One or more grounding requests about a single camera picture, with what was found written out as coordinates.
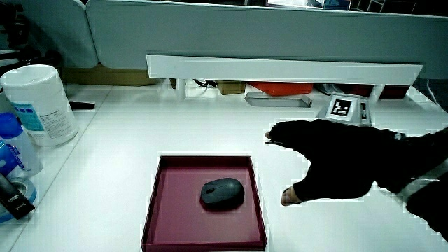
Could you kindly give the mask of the person's right hand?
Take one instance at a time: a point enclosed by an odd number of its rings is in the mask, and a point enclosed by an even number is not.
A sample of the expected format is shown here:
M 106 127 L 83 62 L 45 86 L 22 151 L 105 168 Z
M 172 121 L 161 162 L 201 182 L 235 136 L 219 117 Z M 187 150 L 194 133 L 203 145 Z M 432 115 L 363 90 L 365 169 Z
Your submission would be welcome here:
M 282 192 L 284 206 L 364 196 L 382 169 L 396 167 L 390 151 L 405 138 L 389 129 L 325 119 L 281 121 L 265 136 L 270 144 L 297 151 L 311 162 L 305 177 Z

